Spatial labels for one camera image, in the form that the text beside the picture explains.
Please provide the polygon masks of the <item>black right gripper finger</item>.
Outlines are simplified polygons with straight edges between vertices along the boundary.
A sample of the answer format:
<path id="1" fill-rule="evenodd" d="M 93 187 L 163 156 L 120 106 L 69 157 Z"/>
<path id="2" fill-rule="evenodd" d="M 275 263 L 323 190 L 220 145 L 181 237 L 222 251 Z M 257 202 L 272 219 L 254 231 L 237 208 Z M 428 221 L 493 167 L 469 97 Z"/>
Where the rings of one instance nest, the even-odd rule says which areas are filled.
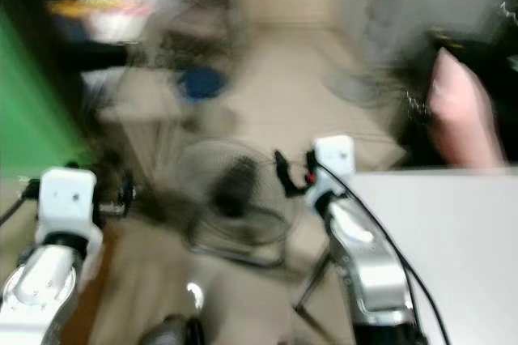
<path id="1" fill-rule="evenodd" d="M 295 183 L 290 176 L 290 163 L 280 150 L 274 150 L 275 175 L 286 197 L 295 196 Z"/>

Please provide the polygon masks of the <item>round floor fan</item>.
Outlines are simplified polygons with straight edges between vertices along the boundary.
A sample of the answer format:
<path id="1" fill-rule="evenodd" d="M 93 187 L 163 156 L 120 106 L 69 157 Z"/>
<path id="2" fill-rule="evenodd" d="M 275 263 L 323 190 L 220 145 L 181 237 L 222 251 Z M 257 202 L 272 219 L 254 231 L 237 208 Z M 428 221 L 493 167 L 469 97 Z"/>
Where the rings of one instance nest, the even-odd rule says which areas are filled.
<path id="1" fill-rule="evenodd" d="M 192 252 L 263 270 L 285 263 L 292 219 L 269 156 L 230 138 L 201 138 L 181 149 L 173 171 Z"/>

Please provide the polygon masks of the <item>metal table leg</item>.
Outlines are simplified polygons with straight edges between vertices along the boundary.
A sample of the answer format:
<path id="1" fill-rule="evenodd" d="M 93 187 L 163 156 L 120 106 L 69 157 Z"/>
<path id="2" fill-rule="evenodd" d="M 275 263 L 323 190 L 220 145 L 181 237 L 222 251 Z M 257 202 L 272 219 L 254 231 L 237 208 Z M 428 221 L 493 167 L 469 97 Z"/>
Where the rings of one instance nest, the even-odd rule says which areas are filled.
<path id="1" fill-rule="evenodd" d="M 293 311 L 295 311 L 304 322 L 310 324 L 310 326 L 314 326 L 316 320 L 307 310 L 308 298 L 313 296 L 314 291 L 321 285 L 325 278 L 327 267 L 332 263 L 333 257 L 332 253 L 330 253 L 330 249 L 323 249 L 321 255 L 313 265 L 310 275 L 304 279 L 303 285 L 300 286 L 299 293 L 297 293 L 292 300 L 291 307 Z"/>

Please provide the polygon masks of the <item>blue round object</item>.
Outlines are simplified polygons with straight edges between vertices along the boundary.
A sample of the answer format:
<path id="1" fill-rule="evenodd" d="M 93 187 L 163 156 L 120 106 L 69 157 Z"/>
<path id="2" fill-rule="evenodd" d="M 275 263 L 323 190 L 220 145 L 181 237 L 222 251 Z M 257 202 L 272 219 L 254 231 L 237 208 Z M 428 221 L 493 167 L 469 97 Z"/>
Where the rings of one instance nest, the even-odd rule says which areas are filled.
<path id="1" fill-rule="evenodd" d="M 188 102 L 214 100 L 226 89 L 226 76 L 209 66 L 195 66 L 182 72 L 177 81 L 181 95 Z"/>

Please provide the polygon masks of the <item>green panel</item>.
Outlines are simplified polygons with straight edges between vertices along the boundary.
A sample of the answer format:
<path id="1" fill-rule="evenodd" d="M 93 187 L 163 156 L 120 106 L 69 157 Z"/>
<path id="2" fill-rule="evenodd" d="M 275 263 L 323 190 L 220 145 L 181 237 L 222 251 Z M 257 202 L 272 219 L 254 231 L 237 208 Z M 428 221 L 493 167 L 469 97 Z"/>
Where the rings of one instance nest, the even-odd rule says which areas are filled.
<path id="1" fill-rule="evenodd" d="M 82 111 L 83 83 L 42 0 L 1 0 L 0 154 L 7 176 L 35 176 L 97 155 Z"/>

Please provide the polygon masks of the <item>dark robot foot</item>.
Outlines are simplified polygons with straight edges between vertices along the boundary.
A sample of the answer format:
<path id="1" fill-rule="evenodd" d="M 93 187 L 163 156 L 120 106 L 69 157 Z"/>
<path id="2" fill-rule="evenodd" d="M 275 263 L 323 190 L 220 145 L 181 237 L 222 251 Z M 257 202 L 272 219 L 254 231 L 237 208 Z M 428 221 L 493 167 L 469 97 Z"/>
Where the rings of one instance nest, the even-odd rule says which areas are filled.
<path id="1" fill-rule="evenodd" d="M 203 326 L 197 317 L 172 314 L 145 330 L 137 345 L 205 345 L 205 343 Z"/>

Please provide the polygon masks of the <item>pink rounded object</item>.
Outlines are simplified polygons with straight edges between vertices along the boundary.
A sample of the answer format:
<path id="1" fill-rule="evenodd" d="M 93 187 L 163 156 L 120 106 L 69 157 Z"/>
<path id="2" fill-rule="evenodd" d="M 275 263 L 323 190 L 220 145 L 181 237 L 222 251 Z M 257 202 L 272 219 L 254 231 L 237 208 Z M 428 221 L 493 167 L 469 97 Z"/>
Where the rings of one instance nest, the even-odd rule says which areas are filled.
<path id="1" fill-rule="evenodd" d="M 480 79 L 446 49 L 438 49 L 429 107 L 431 137 L 450 166 L 497 173 L 506 168 L 493 111 Z"/>

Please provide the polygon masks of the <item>white tub with yellow contents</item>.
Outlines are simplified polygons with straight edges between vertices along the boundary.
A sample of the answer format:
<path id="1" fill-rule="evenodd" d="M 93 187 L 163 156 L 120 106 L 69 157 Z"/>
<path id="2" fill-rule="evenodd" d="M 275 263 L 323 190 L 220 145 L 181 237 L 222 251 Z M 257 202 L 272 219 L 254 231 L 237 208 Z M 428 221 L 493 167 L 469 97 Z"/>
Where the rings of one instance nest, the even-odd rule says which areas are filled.
<path id="1" fill-rule="evenodd" d="M 79 22 L 101 44 L 137 44 L 169 0 L 48 0 L 53 15 Z"/>

